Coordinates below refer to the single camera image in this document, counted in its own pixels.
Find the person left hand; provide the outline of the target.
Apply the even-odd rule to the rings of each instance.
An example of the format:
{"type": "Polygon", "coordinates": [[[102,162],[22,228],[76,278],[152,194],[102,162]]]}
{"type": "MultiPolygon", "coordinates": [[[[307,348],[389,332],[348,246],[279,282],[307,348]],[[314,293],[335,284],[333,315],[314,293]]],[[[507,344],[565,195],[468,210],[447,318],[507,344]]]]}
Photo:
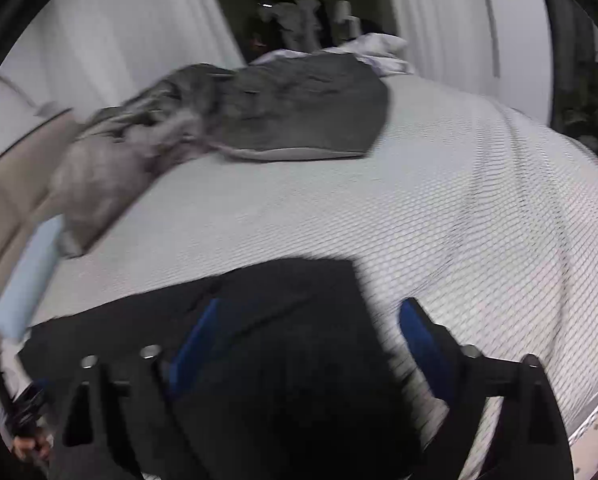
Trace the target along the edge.
{"type": "Polygon", "coordinates": [[[40,430],[34,437],[14,437],[11,452],[22,462],[30,462],[34,458],[48,460],[52,453],[52,445],[50,445],[46,434],[40,430]]]}

